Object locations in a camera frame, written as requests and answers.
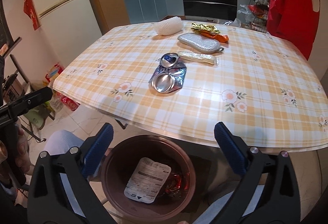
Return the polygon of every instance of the table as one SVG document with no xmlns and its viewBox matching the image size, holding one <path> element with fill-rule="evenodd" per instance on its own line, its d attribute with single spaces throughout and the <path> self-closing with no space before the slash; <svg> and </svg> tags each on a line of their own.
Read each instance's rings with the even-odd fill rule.
<svg viewBox="0 0 328 224">
<path fill-rule="evenodd" d="M 218 67 L 185 62 L 183 88 L 157 93 L 148 83 L 159 58 L 193 50 L 153 23 L 113 28 L 80 54 L 54 89 L 102 113 L 161 135 L 215 146 L 223 121 L 248 145 L 278 152 L 328 146 L 328 100 L 313 70 L 290 42 L 264 33 L 216 25 L 229 35 Z"/>
</svg>

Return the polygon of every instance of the hand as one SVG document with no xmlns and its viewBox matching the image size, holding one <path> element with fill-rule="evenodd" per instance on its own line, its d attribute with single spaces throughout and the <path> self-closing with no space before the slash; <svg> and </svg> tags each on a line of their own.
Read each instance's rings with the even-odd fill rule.
<svg viewBox="0 0 328 224">
<path fill-rule="evenodd" d="M 16 165 L 21 168 L 21 170 L 24 173 L 29 173 L 30 168 L 31 168 L 31 161 L 30 157 L 28 155 L 27 149 L 28 149 L 28 142 L 27 138 L 24 135 L 24 130 L 21 128 L 20 123 L 19 124 L 19 130 L 18 130 L 18 141 L 17 141 L 17 151 L 18 151 L 18 156 L 15 159 Z M 0 164 L 6 160 L 8 157 L 8 152 L 5 147 L 5 145 L 0 141 Z M 2 166 L 0 166 L 0 176 L 4 179 L 9 179 L 8 172 L 5 171 Z"/>
</svg>

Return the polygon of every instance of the red decoration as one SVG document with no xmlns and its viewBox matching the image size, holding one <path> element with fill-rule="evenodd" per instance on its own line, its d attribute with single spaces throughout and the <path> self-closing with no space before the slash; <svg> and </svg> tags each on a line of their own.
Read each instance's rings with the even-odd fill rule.
<svg viewBox="0 0 328 224">
<path fill-rule="evenodd" d="M 319 13 L 313 11 L 312 0 L 271 0 L 267 29 L 272 35 L 292 42 L 309 59 Z"/>
<path fill-rule="evenodd" d="M 24 0 L 24 13 L 32 20 L 34 30 L 40 27 L 32 0 Z"/>
</svg>

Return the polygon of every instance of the refrigerator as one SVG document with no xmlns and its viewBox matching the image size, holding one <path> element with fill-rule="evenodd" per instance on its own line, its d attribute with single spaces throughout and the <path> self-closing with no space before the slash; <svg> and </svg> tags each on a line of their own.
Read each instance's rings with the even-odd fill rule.
<svg viewBox="0 0 328 224">
<path fill-rule="evenodd" d="M 89 0 L 32 1 L 41 28 L 64 67 L 102 36 Z"/>
</svg>

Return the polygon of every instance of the bowl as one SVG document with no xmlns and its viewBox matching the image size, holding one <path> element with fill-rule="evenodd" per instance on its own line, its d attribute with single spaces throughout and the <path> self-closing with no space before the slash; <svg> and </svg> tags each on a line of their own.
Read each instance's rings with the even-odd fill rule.
<svg viewBox="0 0 328 224">
<path fill-rule="evenodd" d="M 183 175 L 178 199 L 157 197 L 147 204 L 124 195 L 124 189 L 143 157 L 155 162 L 171 159 L 178 164 Z M 101 183 L 108 201 L 124 218 L 155 222 L 169 219 L 187 206 L 195 191 L 196 175 L 189 156 L 174 142 L 156 135 L 139 135 L 122 141 L 111 150 L 101 168 Z"/>
</svg>

